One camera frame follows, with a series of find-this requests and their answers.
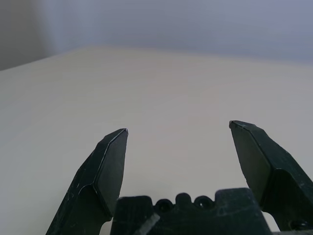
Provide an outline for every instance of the black plastic part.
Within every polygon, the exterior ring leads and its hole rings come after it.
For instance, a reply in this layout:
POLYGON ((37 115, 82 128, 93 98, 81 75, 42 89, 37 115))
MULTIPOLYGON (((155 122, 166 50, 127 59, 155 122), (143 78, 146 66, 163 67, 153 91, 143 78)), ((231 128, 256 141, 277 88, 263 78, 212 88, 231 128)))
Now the black plastic part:
POLYGON ((313 225, 313 183, 294 158, 261 128, 231 121, 240 166, 262 210, 280 230, 313 225), (304 224, 296 226, 297 221, 304 224))
POLYGON ((248 188, 217 191, 214 206, 203 209, 186 193, 167 212, 148 196, 117 201, 111 235, 270 235, 259 205, 248 188))
POLYGON ((128 131, 103 138, 78 169, 46 235, 98 235, 112 219, 124 172, 128 131))
POLYGON ((214 202, 207 196, 200 196, 195 199, 194 204, 204 210, 208 210, 214 207, 214 202))
POLYGON ((167 213, 173 209, 173 203, 168 199, 161 199, 155 205, 155 210, 159 213, 167 213))

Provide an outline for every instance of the white table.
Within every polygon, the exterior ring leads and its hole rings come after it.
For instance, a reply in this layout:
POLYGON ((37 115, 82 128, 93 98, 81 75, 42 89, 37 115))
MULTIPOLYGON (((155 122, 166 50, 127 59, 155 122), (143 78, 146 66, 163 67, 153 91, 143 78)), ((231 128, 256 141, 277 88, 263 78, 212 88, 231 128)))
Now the white table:
POLYGON ((121 196, 247 187, 233 119, 265 129, 312 178, 312 101, 313 67, 243 58, 89 47, 2 71, 0 234, 45 234, 81 163, 122 127, 121 196))

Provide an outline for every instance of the table surface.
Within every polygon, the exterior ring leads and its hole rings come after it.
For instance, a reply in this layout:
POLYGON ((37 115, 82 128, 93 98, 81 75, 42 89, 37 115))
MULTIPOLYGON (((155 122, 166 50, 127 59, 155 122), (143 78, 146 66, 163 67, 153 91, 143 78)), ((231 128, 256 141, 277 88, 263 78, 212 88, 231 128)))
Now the table surface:
POLYGON ((312 88, 310 66, 110 47, 4 70, 0 234, 45 234, 79 166, 123 127, 120 196, 214 199, 219 189, 247 187, 234 119, 265 129, 312 178, 312 88))

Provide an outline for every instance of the black plastic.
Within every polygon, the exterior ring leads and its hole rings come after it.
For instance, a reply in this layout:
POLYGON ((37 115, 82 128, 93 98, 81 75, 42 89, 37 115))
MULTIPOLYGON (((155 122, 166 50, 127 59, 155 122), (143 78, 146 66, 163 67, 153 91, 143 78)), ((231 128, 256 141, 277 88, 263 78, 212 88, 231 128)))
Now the black plastic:
POLYGON ((46 235, 98 235, 112 219, 123 181, 128 132, 103 138, 78 169, 46 235))
POLYGON ((160 212, 148 196, 120 198, 111 235, 271 235, 250 189, 220 190, 215 203, 209 201, 210 207, 199 208, 182 193, 171 210, 160 212))
POLYGON ((293 221, 299 220, 312 226, 313 183, 294 158, 254 124, 231 121, 229 127, 242 172, 262 210, 281 231, 294 229, 293 221))

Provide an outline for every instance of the white wall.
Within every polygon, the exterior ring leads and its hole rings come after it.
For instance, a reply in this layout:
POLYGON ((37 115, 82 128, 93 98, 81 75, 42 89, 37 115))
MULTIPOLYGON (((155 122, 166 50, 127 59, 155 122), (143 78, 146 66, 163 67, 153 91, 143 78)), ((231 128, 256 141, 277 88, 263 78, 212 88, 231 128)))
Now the white wall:
MULTIPOLYGON (((13 2, 13 15, 7 12, 1 16, 5 18, 1 32, 5 33, 0 38, 0 68, 89 44, 313 60, 311 0, 13 2), (25 21, 20 13, 33 19, 25 21), (10 18, 14 32, 8 30, 6 24, 10 18), (26 27, 23 24, 28 25, 26 32, 21 30, 26 27), (23 51, 23 59, 16 51, 23 51)), ((7 5, 2 6, 1 11, 5 11, 7 5)))

